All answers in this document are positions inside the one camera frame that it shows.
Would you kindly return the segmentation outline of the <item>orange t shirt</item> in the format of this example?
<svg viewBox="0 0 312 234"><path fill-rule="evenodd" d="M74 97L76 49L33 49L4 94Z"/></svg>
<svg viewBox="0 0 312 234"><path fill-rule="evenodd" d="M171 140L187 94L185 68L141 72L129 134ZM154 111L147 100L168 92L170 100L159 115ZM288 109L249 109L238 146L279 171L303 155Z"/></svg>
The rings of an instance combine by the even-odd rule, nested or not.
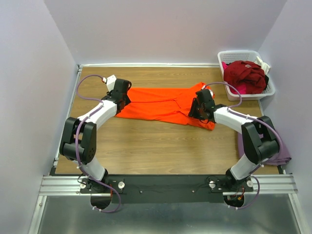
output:
<svg viewBox="0 0 312 234"><path fill-rule="evenodd" d="M213 122L188 116L195 93L204 85L205 83L199 82L190 88L131 88L128 91L131 103L116 117L156 120L212 131L215 128Z"/></svg>

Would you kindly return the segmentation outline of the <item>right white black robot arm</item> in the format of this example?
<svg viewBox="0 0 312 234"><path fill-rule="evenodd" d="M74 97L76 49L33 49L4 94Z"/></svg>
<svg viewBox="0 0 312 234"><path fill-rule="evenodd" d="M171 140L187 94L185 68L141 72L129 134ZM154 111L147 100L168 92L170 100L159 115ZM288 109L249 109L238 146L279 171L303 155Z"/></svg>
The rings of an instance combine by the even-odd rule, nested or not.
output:
<svg viewBox="0 0 312 234"><path fill-rule="evenodd" d="M225 125L242 136L243 156L221 179L209 179L212 189L237 190L253 171L282 150L282 140L269 117L252 117L226 105L216 105L209 89L195 93L189 116Z"/></svg>

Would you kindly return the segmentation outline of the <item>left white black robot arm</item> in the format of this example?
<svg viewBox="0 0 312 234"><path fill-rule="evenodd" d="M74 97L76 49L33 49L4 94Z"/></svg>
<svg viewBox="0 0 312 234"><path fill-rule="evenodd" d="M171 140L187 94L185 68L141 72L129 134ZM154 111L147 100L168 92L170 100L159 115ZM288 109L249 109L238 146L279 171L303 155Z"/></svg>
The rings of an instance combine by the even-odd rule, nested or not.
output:
<svg viewBox="0 0 312 234"><path fill-rule="evenodd" d="M85 100L97 101L95 108L78 118L69 117L66 119L59 153L77 164L77 168L86 176L79 179L80 187L86 189L88 186L102 193L110 189L116 193L122 192L125 183L117 184L117 189L108 185L108 171L97 160L95 154L97 150L97 131L110 118L119 114L121 110L131 103L127 93L132 83L128 80L116 78L111 75L104 78L95 75L106 85L108 92L103 98L85 97L78 92L76 95Z"/></svg>

